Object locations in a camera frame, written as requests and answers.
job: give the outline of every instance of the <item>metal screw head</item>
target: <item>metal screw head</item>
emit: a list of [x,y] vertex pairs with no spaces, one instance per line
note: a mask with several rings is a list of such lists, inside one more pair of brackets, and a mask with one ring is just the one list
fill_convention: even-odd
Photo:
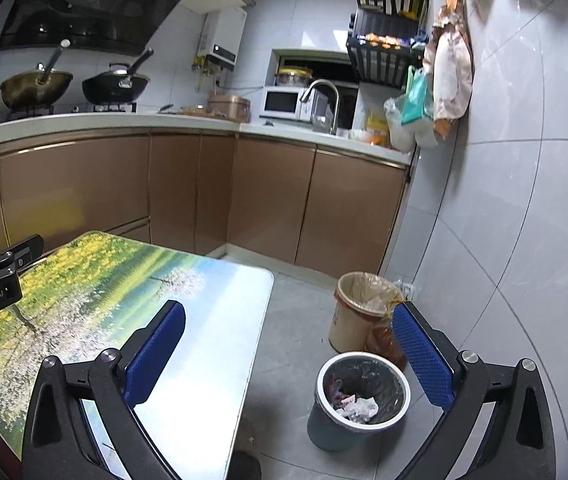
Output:
[[529,372],[532,372],[536,368],[535,363],[530,359],[524,359],[522,361],[522,366],[524,367],[525,370],[528,370]]
[[52,368],[53,366],[55,366],[55,363],[58,362],[58,358],[56,358],[54,355],[49,355],[48,357],[45,357],[44,360],[42,361],[42,366],[45,368]]
[[111,361],[115,361],[115,358],[118,356],[118,351],[115,348],[107,348],[103,350],[100,354],[100,359],[105,363],[110,363]]
[[472,350],[464,350],[462,352],[462,359],[467,363],[477,363],[479,357]]

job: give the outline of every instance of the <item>wok handle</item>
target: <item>wok handle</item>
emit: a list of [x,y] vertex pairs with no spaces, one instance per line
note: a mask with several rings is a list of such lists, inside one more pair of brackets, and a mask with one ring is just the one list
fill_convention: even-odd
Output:
[[46,81],[48,81],[48,77],[50,76],[50,71],[53,70],[53,66],[56,62],[58,62],[59,57],[62,55],[62,52],[64,52],[64,49],[69,47],[70,45],[71,42],[69,40],[62,40],[59,42],[59,46],[56,48],[55,52],[48,60],[48,63],[46,63],[46,68],[40,76],[40,79],[38,79],[39,83],[44,84]]
[[142,54],[131,64],[126,72],[126,75],[132,76],[135,72],[138,71],[138,68],[142,63],[144,63],[149,57],[154,54],[154,50],[152,48],[146,49]]

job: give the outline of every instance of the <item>range hood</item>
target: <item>range hood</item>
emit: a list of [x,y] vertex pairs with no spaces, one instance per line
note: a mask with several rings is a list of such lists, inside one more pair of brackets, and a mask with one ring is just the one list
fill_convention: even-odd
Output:
[[136,56],[181,0],[15,0],[0,49],[55,46]]

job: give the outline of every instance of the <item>gray trash can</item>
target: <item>gray trash can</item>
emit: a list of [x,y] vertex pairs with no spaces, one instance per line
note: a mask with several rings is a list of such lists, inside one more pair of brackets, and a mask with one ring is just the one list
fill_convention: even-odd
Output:
[[[368,424],[351,422],[335,412],[328,387],[337,379],[342,381],[345,393],[375,399],[379,411]],[[367,352],[346,352],[328,360],[320,370],[306,431],[320,449],[344,451],[397,424],[410,402],[408,381],[394,364]]]

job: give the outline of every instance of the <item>trash can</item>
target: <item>trash can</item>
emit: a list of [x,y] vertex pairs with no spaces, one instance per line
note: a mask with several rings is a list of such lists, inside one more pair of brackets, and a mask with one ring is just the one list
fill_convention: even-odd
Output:
[[[339,415],[329,396],[330,387],[342,382],[344,394],[373,397],[378,412],[366,424]],[[315,381],[315,403],[306,432],[325,451],[345,451],[397,424],[408,410],[411,393],[404,374],[386,359],[366,352],[346,352],[328,360]]]
[[328,341],[338,352],[361,351],[368,332],[387,309],[404,301],[393,283],[369,272],[348,272],[335,289],[335,313]]

